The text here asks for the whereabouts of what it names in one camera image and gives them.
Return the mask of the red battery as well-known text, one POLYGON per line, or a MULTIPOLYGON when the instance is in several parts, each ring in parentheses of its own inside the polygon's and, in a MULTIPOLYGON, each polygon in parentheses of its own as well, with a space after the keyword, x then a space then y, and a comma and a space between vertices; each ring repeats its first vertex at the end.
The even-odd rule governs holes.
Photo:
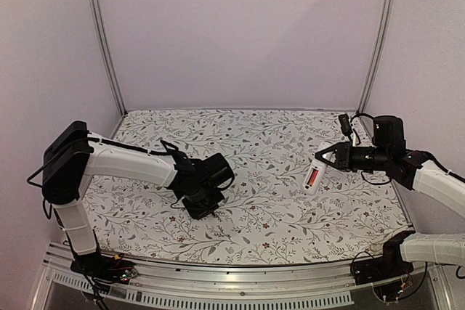
POLYGON ((316 179, 318 178, 319 169, 318 168, 311 168, 310 174, 307 180, 307 186, 313 187, 315 184, 316 179))

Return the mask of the white remote control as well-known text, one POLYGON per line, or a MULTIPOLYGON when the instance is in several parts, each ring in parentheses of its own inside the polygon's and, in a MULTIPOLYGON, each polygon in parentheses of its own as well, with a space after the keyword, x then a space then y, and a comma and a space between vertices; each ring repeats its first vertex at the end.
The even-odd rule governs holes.
POLYGON ((318 187, 324 177, 326 169, 329 163, 333 162, 334 151, 328 151, 327 148, 331 147, 332 144, 329 142, 321 142, 316 149, 315 156, 310 164, 302 189, 308 195, 315 195, 318 187))

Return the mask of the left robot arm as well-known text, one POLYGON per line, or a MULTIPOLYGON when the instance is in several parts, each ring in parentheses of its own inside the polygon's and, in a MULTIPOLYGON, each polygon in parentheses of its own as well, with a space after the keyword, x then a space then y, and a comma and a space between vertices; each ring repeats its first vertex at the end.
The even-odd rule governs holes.
POLYGON ((94 176, 133 179, 171 190, 190 217, 213 213, 235 174, 225 157, 216 153, 205 160, 189 158, 163 141, 155 151, 106 139, 88 130, 83 121, 72 122, 44 153, 41 191, 51 203, 80 265, 93 277, 108 270, 98 253, 97 238, 82 203, 94 176))

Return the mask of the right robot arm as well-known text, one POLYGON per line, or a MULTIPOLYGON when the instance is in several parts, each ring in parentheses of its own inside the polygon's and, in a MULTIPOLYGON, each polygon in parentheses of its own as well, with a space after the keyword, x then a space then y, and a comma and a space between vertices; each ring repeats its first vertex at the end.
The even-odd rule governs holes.
MULTIPOLYGON (((382 172, 389 181, 464 215, 464 178, 444 167, 432 153, 409 150, 401 118, 373 117, 370 146, 358 143, 352 120, 347 114, 339 116, 341 132, 347 141, 320 144, 304 180, 305 190, 315 193, 328 167, 360 174, 382 172)), ((400 232, 384 243, 375 268, 379 276, 390 278, 402 269, 404 262, 414 261, 463 266, 464 235, 400 232)))

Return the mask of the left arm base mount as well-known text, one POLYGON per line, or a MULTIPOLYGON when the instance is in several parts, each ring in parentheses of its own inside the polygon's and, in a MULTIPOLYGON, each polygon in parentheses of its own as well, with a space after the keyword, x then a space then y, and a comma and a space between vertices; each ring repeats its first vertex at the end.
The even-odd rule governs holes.
POLYGON ((126 260, 123 253, 104 256, 97 250, 86 255, 78 255, 74 251, 72 254, 71 270, 98 282, 128 284, 138 276, 135 264, 126 260))

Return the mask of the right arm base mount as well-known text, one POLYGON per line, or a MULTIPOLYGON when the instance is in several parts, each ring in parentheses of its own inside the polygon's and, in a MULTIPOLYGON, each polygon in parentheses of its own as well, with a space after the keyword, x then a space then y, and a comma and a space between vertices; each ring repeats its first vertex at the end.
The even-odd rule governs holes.
POLYGON ((356 285, 400 277, 410 274, 413 270, 413 264, 402 259, 399 248, 388 248, 379 257, 366 250, 361 251, 354 256, 349 265, 356 285))

